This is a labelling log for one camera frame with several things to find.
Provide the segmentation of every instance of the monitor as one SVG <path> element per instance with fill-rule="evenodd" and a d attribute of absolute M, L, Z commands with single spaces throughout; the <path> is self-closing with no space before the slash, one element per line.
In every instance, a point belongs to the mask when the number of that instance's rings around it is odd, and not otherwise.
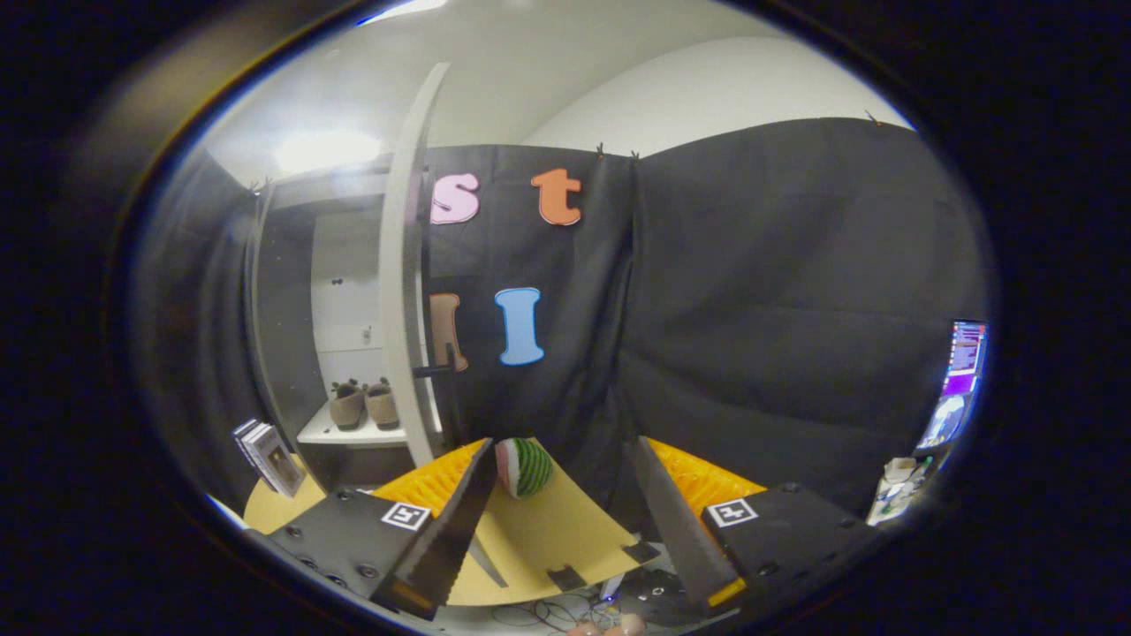
<path fill-rule="evenodd" d="M 917 449 L 934 448 L 953 440 L 969 420 L 986 355 L 986 325 L 955 320 L 951 328 L 950 361 L 935 404 Z"/>

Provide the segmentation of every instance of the ceiling light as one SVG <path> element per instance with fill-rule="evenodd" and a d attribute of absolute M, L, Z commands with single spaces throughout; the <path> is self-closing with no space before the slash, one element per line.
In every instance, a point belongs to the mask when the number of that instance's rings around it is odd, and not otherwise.
<path fill-rule="evenodd" d="M 391 9 L 387 9 L 371 18 L 365 18 L 364 20 L 357 23 L 357 26 L 365 26 L 368 24 L 373 24 L 378 20 L 383 20 L 386 18 L 392 18 L 396 16 L 403 16 L 405 14 L 415 14 L 417 11 L 426 11 L 429 9 L 439 9 L 448 0 L 411 0 L 404 5 L 397 5 Z"/>
<path fill-rule="evenodd" d="M 381 143 L 361 132 L 329 130 L 291 137 L 275 149 L 275 161 L 286 172 L 307 172 L 377 157 Z"/>

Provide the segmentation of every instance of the foam letter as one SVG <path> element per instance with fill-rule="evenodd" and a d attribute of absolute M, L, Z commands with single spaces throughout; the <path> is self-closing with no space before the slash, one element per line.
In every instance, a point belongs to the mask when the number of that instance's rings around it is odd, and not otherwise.
<path fill-rule="evenodd" d="M 538 187 L 538 212 L 546 223 L 553 225 L 572 225 L 581 221 L 581 210 L 569 207 L 566 203 L 567 192 L 580 192 L 581 182 L 570 179 L 564 167 L 555 167 L 530 179 L 532 186 Z"/>
<path fill-rule="evenodd" d="M 474 174 L 449 174 L 437 179 L 432 188 L 432 223 L 463 223 L 480 210 L 480 199 L 472 192 L 480 187 Z"/>
<path fill-rule="evenodd" d="M 534 338 L 534 303 L 541 298 L 542 292 L 534 287 L 502 290 L 495 294 L 495 304 L 502 308 L 507 326 L 507 351 L 499 356 L 503 364 L 529 364 L 546 354 Z"/>
<path fill-rule="evenodd" d="M 467 368 L 467 359 L 459 352 L 459 341 L 456 338 L 456 308 L 459 296 L 456 294 L 432 294 L 432 346 L 435 347 L 435 363 L 448 364 L 448 347 L 451 343 L 456 355 L 456 371 Z"/>

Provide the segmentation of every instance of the hand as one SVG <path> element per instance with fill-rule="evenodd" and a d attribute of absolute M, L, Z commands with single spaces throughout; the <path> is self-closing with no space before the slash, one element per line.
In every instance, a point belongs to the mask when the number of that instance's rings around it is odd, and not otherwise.
<path fill-rule="evenodd" d="M 621 624 L 601 633 L 601 629 L 592 622 L 579 622 L 577 627 L 566 633 L 566 636 L 642 636 L 645 633 L 644 620 L 634 613 L 627 613 L 621 617 Z"/>

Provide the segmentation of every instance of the orange letter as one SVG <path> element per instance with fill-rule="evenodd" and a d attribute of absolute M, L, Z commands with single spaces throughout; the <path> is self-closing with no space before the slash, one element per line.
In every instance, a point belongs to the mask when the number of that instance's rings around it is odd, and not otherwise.
<path fill-rule="evenodd" d="M 456 294 L 432 294 L 429 296 L 432 302 L 432 346 L 435 347 L 435 363 L 454 363 L 456 371 L 467 369 L 467 359 L 459 352 L 459 341 L 456 338 L 456 308 L 459 307 L 459 296 Z M 451 343 L 452 353 L 456 360 L 449 362 L 448 347 Z"/>
<path fill-rule="evenodd" d="M 572 225 L 581 221 L 581 210 L 566 203 L 566 192 L 580 192 L 581 182 L 570 179 L 564 167 L 543 172 L 530 179 L 530 184 L 538 187 L 538 212 L 546 223 Z"/>

